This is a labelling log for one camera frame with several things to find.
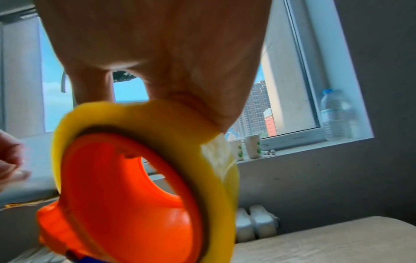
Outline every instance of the red building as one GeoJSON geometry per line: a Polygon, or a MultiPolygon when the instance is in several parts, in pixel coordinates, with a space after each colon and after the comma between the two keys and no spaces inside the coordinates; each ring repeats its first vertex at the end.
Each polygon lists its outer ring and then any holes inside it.
{"type": "Polygon", "coordinates": [[[267,133],[269,134],[269,137],[276,136],[276,126],[274,124],[274,118],[272,114],[272,109],[267,109],[263,112],[264,116],[264,122],[266,123],[266,129],[267,133]]]}

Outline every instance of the paper cup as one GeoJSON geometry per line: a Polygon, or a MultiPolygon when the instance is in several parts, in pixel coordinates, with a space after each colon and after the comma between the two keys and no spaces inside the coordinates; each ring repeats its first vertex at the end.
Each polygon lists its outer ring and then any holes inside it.
{"type": "Polygon", "coordinates": [[[243,143],[241,140],[235,140],[228,142],[230,145],[231,151],[237,161],[243,161],[243,143]]]}
{"type": "Polygon", "coordinates": [[[250,159],[257,159],[261,157],[260,135],[253,135],[243,139],[246,146],[247,155],[250,159]]]}

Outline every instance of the gray wall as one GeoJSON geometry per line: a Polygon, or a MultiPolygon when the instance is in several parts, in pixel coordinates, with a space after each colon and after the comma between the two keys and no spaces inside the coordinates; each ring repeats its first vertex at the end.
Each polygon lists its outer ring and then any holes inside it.
{"type": "Polygon", "coordinates": [[[375,138],[240,166],[240,204],[263,204],[283,233],[371,215],[416,224],[416,2],[335,4],[375,138]]]}

